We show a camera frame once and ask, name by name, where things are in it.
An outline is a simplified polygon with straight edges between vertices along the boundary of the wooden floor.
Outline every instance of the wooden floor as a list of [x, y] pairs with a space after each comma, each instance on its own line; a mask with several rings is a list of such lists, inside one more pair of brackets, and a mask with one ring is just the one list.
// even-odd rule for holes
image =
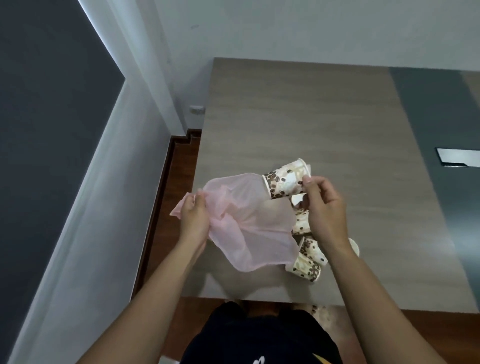
[[[200, 138], [190, 144], [176, 144], [161, 201], [145, 280], [167, 256], [179, 235], [179, 221], [169, 216], [177, 202], [192, 189]], [[182, 297], [177, 306], [162, 354], [180, 360], [185, 348], [200, 332], [210, 313], [222, 304], [220, 299]], [[278, 303], [247, 302], [252, 316], [274, 314]], [[404, 311], [427, 341], [449, 363], [480, 364], [480, 315], [427, 311]], [[322, 309], [322, 326], [337, 343], [345, 364], [365, 363], [346, 310], [342, 306]]]

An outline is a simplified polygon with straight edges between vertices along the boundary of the wall socket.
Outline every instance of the wall socket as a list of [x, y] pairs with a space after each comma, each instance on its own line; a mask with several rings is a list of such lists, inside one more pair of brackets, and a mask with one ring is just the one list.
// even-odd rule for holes
[[190, 105], [190, 114], [205, 115], [205, 106]]

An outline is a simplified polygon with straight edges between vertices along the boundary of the baseboard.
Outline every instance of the baseboard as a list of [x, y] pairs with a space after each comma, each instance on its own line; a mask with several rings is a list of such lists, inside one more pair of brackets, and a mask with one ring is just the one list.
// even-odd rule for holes
[[142, 256], [140, 258], [140, 264], [138, 266], [137, 277], [135, 279], [135, 285], [132, 291], [132, 298], [138, 293], [145, 283], [145, 275], [148, 266], [148, 259], [150, 257], [150, 251], [152, 249], [153, 237], [155, 234], [156, 225], [158, 223], [158, 214], [162, 205], [162, 199], [165, 194], [165, 187], [167, 185], [168, 173], [172, 164], [173, 151], [175, 150], [175, 144], [188, 144], [193, 138], [200, 138], [202, 136], [201, 129], [188, 129], [186, 136], [171, 136], [170, 143], [168, 145], [167, 157], [165, 164], [163, 165], [162, 176], [160, 177], [160, 183], [155, 197], [154, 206], [152, 209], [152, 215], [148, 224], [148, 230], [145, 237], [144, 248]]

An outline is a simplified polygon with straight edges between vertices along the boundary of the pink plastic bag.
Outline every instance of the pink plastic bag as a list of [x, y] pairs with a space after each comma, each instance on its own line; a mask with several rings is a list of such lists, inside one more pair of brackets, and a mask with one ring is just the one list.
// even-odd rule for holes
[[[270, 199], [262, 177], [254, 173], [215, 178], [203, 188], [208, 237], [241, 272], [266, 265], [292, 264], [298, 256], [291, 230], [295, 213], [287, 198]], [[170, 213], [180, 218], [187, 196]]]

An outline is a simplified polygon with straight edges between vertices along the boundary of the person's right hand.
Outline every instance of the person's right hand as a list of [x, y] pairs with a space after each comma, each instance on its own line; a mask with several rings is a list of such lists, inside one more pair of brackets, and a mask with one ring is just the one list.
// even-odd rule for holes
[[325, 177], [303, 177], [307, 194], [302, 207], [309, 210], [308, 223], [313, 237], [323, 250], [351, 250], [347, 230], [347, 205], [342, 196]]

